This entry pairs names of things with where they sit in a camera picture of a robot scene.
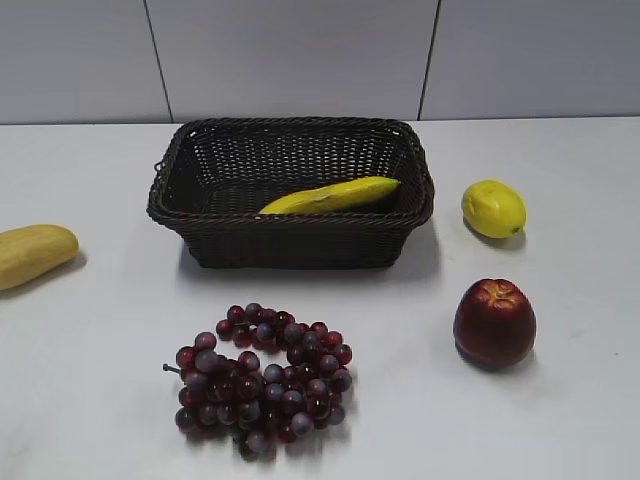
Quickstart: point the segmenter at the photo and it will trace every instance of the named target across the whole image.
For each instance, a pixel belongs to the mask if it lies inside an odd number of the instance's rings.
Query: grape cluster
[[[290,365],[271,364],[260,372],[260,359],[243,351],[237,360],[215,352],[216,335],[200,333],[193,346],[176,354],[184,388],[175,422],[191,434],[226,428],[246,459],[255,458],[279,439],[291,443],[338,425],[345,418],[342,393],[352,383],[345,367],[352,357],[342,335],[322,322],[296,323],[288,312],[251,303],[232,306],[216,326],[222,341],[238,348],[285,351]]]

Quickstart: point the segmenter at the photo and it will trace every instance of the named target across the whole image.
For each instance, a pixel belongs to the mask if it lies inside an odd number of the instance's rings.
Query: grape stem
[[[177,373],[178,375],[180,375],[180,369],[179,368],[171,367],[171,366],[167,365],[166,363],[164,365],[162,365],[162,370],[164,370],[165,372],[173,372],[173,373]]]

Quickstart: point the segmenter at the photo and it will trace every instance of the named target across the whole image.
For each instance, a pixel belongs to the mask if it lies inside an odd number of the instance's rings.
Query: tile grout line
[[[160,63],[160,55],[158,54],[158,45],[156,43],[156,35],[153,31],[153,24],[151,23],[151,14],[149,13],[149,5],[147,4],[147,0],[142,0],[144,5],[144,11],[147,15],[147,24],[149,25],[149,32],[151,33],[151,42],[153,43],[153,51],[156,55],[156,64],[158,65],[158,71],[160,72],[160,81],[162,82],[162,90],[164,92],[164,99],[167,102],[167,111],[169,112],[169,121],[174,123],[173,121],[173,112],[171,111],[171,103],[169,102],[169,91],[167,90],[167,83],[164,79],[164,73],[162,71],[162,64]]]
[[[431,32],[431,40],[429,42],[429,53],[427,54],[427,64],[424,69],[424,79],[422,80],[422,94],[420,95],[420,104],[418,105],[418,117],[417,121],[422,116],[422,108],[424,107],[424,97],[427,91],[427,81],[429,80],[429,71],[431,70],[431,58],[433,57],[433,48],[436,43],[436,32],[438,30],[438,23],[440,22],[440,7],[442,0],[438,0],[436,5],[436,13],[433,17],[433,30]]]

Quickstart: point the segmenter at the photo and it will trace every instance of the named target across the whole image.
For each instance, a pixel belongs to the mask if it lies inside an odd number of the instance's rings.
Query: red apple
[[[460,355],[490,370],[515,365],[533,348],[536,317],[508,280],[479,280],[466,291],[453,324]]]

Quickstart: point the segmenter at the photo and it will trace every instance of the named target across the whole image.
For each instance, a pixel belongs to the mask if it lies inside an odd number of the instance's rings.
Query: basket rim
[[[420,169],[420,184],[424,193],[423,198],[415,209],[407,212],[378,213],[350,213],[329,212],[315,214],[281,214],[261,215],[258,212],[248,213],[191,213],[171,210],[163,202],[163,196],[168,185],[169,174],[177,158],[178,150],[184,139],[203,127],[259,127],[259,126],[370,126],[392,127],[393,131],[405,137],[413,155],[410,161],[415,161]],[[149,192],[147,213],[157,223],[167,227],[184,228],[196,222],[199,226],[217,225],[292,225],[319,224],[340,225],[360,224],[368,226],[384,226],[399,228],[415,228],[424,224],[433,213],[433,197],[435,189],[433,180],[426,164],[426,155],[420,140],[414,130],[406,122],[394,119],[364,118],[364,117],[274,117],[247,118],[221,117],[204,120],[194,120],[184,123],[174,133],[162,160],[155,164],[156,176]]]

